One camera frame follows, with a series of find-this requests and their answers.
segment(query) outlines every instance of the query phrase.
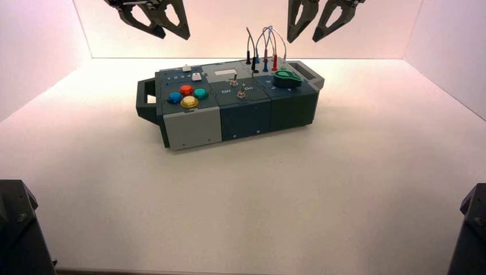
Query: display screen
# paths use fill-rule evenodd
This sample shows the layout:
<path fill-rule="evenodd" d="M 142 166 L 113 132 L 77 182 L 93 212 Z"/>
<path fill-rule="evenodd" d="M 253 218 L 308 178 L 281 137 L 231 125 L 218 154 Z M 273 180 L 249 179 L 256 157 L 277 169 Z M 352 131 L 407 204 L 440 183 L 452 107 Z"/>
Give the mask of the display screen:
<path fill-rule="evenodd" d="M 214 74 L 217 76 L 220 76 L 222 74 L 235 74 L 236 70 L 235 69 L 228 69 L 228 70 L 215 70 Z"/>

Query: red button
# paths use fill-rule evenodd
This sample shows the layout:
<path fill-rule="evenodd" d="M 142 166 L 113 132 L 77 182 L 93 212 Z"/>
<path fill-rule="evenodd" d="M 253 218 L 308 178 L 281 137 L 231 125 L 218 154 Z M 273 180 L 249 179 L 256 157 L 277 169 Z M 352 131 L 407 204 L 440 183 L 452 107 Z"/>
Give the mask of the red button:
<path fill-rule="evenodd" d="M 194 88 L 191 85 L 184 85 L 179 88 L 179 91 L 183 96 L 191 96 L 193 95 Z"/>

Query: off label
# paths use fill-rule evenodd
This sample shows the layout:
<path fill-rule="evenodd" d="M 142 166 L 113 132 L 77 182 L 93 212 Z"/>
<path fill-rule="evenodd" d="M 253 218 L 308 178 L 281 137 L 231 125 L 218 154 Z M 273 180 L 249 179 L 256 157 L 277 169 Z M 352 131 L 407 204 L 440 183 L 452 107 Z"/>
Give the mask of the off label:
<path fill-rule="evenodd" d="M 245 87 L 245 91 L 248 91 L 248 90 L 253 90 L 253 87 Z M 230 93 L 230 92 L 231 92 L 231 89 L 221 91 L 221 93 Z"/>

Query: green button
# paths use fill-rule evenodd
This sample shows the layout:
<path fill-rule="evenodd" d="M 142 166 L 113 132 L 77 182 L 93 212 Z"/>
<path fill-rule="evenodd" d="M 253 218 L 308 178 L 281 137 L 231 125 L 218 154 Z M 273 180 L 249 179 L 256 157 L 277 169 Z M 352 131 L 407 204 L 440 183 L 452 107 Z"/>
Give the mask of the green button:
<path fill-rule="evenodd" d="M 198 100 L 203 100 L 203 99 L 206 99 L 207 98 L 207 91 L 206 91 L 206 89 L 199 88 L 199 89 L 196 89 L 194 91 L 193 95 Z"/>

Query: blue button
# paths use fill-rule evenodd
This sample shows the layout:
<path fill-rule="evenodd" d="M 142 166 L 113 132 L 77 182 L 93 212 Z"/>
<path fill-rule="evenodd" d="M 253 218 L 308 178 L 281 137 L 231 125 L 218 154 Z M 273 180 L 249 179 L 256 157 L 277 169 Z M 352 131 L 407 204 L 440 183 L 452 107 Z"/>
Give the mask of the blue button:
<path fill-rule="evenodd" d="M 168 96 L 167 102 L 172 104 L 179 104 L 182 100 L 182 94 L 179 92 L 170 93 Z"/>

